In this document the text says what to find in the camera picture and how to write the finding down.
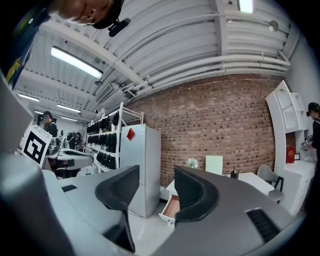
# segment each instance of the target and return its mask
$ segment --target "man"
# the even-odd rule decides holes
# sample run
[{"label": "man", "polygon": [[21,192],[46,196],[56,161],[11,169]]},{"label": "man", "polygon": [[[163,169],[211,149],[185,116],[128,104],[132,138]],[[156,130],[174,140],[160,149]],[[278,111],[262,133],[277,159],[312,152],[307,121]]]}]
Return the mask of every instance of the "man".
[{"label": "man", "polygon": [[124,0],[27,0],[5,1],[10,10],[5,22],[2,43],[1,70],[12,87],[26,65],[34,37],[40,25],[58,15],[78,24],[105,29],[116,24]]},{"label": "man", "polygon": [[76,145],[79,145],[80,144],[80,133],[77,132],[77,133],[74,133],[72,138],[69,140],[69,148],[71,150],[74,150],[76,149]]},{"label": "man", "polygon": [[49,111],[45,111],[42,115],[44,125],[46,127],[46,132],[50,133],[52,137],[58,136],[57,125],[53,121],[52,114]]},{"label": "man", "polygon": [[311,210],[318,211],[320,209],[320,105],[316,102],[311,102],[308,105],[307,116],[313,120],[312,144],[310,144],[307,149],[316,149],[317,157],[313,181],[304,206],[304,208],[310,212]]}]

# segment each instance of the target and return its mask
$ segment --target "small plant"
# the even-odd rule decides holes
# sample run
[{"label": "small plant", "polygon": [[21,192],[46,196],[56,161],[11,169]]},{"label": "small plant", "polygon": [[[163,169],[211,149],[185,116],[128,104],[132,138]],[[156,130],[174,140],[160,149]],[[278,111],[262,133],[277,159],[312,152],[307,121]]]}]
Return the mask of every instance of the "small plant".
[{"label": "small plant", "polygon": [[196,168],[198,168],[199,163],[198,163],[198,161],[196,159],[194,159],[192,157],[192,158],[188,158],[188,162],[187,162],[186,166],[189,167],[189,168],[196,169]]}]

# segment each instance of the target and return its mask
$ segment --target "refrigerator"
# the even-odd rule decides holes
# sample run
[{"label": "refrigerator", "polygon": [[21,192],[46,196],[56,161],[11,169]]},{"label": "refrigerator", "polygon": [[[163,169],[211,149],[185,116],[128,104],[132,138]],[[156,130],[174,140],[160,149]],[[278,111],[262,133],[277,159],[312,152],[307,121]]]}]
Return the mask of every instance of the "refrigerator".
[{"label": "refrigerator", "polygon": [[161,132],[145,124],[124,126],[121,130],[120,167],[140,166],[139,188],[129,210],[151,216],[160,201]]}]

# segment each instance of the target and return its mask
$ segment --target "red diamond sticker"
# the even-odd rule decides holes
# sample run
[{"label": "red diamond sticker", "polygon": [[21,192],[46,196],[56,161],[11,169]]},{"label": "red diamond sticker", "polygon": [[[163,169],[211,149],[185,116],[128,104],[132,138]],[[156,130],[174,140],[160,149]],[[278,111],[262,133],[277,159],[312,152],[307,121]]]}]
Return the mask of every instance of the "red diamond sticker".
[{"label": "red diamond sticker", "polygon": [[130,128],[126,137],[129,139],[129,141],[131,141],[134,138],[134,136],[135,136],[135,132],[134,130],[132,130],[132,128]]}]

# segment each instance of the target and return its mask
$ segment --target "brick wall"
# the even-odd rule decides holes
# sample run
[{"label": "brick wall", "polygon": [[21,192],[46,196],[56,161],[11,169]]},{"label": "brick wall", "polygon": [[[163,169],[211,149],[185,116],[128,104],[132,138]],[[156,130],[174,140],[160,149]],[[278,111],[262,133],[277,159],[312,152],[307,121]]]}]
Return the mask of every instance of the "brick wall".
[{"label": "brick wall", "polygon": [[273,169],[275,143],[266,96],[282,80],[254,74],[207,78],[160,91],[128,107],[144,112],[145,123],[160,130],[161,185],[174,179],[174,165],[196,158],[205,170],[205,156],[223,156],[223,172],[235,166],[256,172]]}]

